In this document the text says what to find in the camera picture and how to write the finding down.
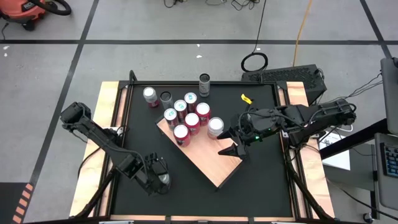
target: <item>white can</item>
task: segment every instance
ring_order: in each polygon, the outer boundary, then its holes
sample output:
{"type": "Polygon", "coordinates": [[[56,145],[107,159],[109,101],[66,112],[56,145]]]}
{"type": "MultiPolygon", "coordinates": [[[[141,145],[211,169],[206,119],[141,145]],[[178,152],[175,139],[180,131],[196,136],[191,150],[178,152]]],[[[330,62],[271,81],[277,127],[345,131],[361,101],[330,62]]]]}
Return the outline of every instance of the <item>white can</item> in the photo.
{"type": "Polygon", "coordinates": [[[207,128],[207,135],[209,138],[216,139],[224,129],[224,122],[221,118],[211,118],[207,128]]]}
{"type": "Polygon", "coordinates": [[[210,94],[210,76],[201,74],[199,76],[199,94],[201,97],[207,97],[210,94]]]}

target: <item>wooden board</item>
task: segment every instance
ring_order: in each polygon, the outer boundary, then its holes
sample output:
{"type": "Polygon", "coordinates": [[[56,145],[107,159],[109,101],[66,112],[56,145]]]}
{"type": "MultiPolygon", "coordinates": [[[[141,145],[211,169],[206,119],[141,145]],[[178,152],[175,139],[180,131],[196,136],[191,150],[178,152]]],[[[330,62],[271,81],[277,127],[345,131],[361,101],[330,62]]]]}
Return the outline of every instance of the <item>wooden board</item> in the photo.
{"type": "Polygon", "coordinates": [[[207,126],[200,127],[200,132],[191,137],[191,143],[187,147],[180,147],[164,118],[157,125],[216,187],[219,187],[242,162],[238,157],[218,154],[219,151],[234,144],[234,141],[232,139],[210,139],[207,136],[207,126]]]}
{"type": "MultiPolygon", "coordinates": [[[[290,104],[308,106],[307,96],[302,82],[288,82],[287,92],[289,94],[290,104]]],[[[314,139],[310,139],[307,144],[318,149],[317,141],[314,139]]],[[[335,213],[331,204],[329,188],[319,152],[315,152],[310,147],[305,147],[300,151],[300,155],[308,190],[324,211],[331,217],[334,217],[335,213]]],[[[315,212],[312,211],[312,214],[314,218],[318,218],[315,212]]]]}
{"type": "MultiPolygon", "coordinates": [[[[103,82],[99,91],[98,101],[95,108],[93,121],[101,127],[110,127],[119,82],[103,82]]],[[[98,146],[91,140],[87,141],[84,158],[91,154],[98,146]]],[[[90,201],[97,191],[105,152],[99,150],[81,168],[80,176],[76,185],[70,216],[78,214],[90,201]]]]}

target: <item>black floor stripe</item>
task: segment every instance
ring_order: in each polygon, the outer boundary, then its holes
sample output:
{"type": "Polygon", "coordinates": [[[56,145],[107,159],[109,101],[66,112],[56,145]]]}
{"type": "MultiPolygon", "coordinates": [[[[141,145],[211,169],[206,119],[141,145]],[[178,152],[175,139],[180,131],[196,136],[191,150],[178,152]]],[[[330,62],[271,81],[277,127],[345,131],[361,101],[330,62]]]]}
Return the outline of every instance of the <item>black floor stripe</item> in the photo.
{"type": "MultiPolygon", "coordinates": [[[[103,44],[103,45],[161,45],[161,44],[255,44],[256,40],[3,40],[0,44],[103,44]]],[[[295,45],[296,40],[259,40],[265,45],[295,45]]],[[[398,45],[398,40],[300,40],[299,45],[398,45]]]]}
{"type": "Polygon", "coordinates": [[[371,23],[372,29],[374,31],[374,34],[376,35],[377,39],[381,42],[381,49],[383,49],[384,55],[387,58],[391,58],[391,53],[390,50],[387,47],[387,44],[385,43],[383,36],[380,33],[379,28],[377,27],[376,21],[374,20],[371,10],[369,9],[368,4],[366,3],[365,0],[360,0],[363,10],[365,11],[366,16],[369,19],[369,22],[371,23]]]}
{"type": "Polygon", "coordinates": [[[37,181],[39,180],[39,176],[42,171],[45,158],[49,151],[49,147],[50,147],[51,140],[52,140],[52,137],[55,132],[55,128],[57,127],[58,119],[60,117],[60,113],[63,108],[63,104],[67,97],[67,93],[68,93],[70,84],[72,82],[73,75],[75,74],[76,66],[79,61],[81,51],[83,50],[84,40],[87,38],[87,34],[90,29],[90,25],[93,22],[94,14],[95,14],[96,8],[98,6],[98,1],[99,0],[94,0],[93,5],[91,6],[90,13],[88,14],[88,18],[87,18],[87,21],[85,24],[85,28],[83,29],[83,33],[81,34],[78,46],[76,48],[75,55],[73,56],[73,60],[71,62],[71,65],[70,65],[70,68],[68,71],[68,75],[67,75],[67,77],[65,79],[65,83],[63,84],[63,87],[62,87],[60,98],[58,99],[58,103],[55,107],[55,111],[52,116],[49,129],[47,130],[47,134],[45,135],[44,142],[43,142],[42,148],[39,153],[39,157],[37,158],[36,165],[34,167],[32,176],[30,178],[30,182],[34,186],[37,185],[37,181]]]}

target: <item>wooden platform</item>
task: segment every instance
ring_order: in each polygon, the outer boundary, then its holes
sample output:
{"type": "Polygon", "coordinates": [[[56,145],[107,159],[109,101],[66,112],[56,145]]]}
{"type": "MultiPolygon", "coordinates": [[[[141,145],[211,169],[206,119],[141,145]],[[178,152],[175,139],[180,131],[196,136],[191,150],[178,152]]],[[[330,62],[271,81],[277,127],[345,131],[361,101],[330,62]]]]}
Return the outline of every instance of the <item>wooden platform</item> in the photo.
{"type": "Polygon", "coordinates": [[[157,125],[216,187],[219,187],[242,162],[238,157],[218,155],[219,151],[230,147],[234,141],[210,139],[207,136],[207,126],[200,127],[200,132],[191,137],[191,143],[187,147],[180,147],[165,119],[157,125]]]}

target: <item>black keyboard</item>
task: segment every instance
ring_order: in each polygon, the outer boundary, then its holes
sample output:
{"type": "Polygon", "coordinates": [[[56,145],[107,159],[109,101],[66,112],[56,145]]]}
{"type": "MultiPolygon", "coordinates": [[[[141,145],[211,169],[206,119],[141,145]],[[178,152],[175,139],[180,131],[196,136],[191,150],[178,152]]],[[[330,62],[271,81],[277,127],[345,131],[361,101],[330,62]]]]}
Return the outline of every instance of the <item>black keyboard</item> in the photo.
{"type": "Polygon", "coordinates": [[[398,148],[384,145],[381,155],[384,175],[398,178],[398,148]]]}

